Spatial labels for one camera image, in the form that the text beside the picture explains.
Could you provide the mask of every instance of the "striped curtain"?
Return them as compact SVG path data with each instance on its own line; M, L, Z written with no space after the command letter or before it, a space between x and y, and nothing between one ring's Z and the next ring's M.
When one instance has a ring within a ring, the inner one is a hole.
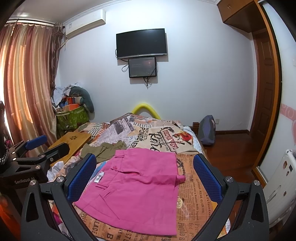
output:
M56 23L52 29L52 37L50 41L49 52L49 75L50 75L50 95L54 95L55 90L55 77L57 76L57 65L59 62L59 51L61 48L61 42L63 39L63 25Z
M4 96L0 98L4 98L14 143L43 134L48 138L47 146L57 140L51 104L53 29L18 23L7 24L0 32L0 88L4 87ZM42 146L29 155L45 149Z

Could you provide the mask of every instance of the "metal screw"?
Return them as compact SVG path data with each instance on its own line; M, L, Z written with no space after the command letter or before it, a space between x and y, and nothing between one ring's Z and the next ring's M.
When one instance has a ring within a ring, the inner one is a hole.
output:
M34 186L36 184L36 180L32 180L32 181L30 181L30 185L31 186Z
M230 176L227 176L225 179L226 179L226 181L229 182L229 183L233 182L233 178L230 177Z
M64 177L63 176L57 177L57 182L58 183L61 183L63 180L64 180Z
M259 185L260 185L260 182L259 182L258 180L255 180L255 181L254 181L254 184L255 184L256 186L259 186Z

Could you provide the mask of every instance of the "pink wall decal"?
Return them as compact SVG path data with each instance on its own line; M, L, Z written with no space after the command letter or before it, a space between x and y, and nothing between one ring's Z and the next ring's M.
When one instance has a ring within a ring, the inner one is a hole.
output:
M282 104L280 109L280 114L292 120L292 134L294 139L294 145L296 145L296 110L293 108Z

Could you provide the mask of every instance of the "clothing tag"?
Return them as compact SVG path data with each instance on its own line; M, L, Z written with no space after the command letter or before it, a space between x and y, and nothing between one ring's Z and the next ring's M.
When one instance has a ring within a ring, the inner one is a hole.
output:
M97 176L96 179L94 180L95 183L98 183L101 178L104 176L104 172L100 172Z

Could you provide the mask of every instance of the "green bag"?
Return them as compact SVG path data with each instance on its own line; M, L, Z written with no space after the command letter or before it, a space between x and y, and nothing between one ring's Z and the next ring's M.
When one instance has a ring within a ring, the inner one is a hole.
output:
M89 116L83 106L57 114L56 117L57 128L60 130L76 130L82 124L89 122Z

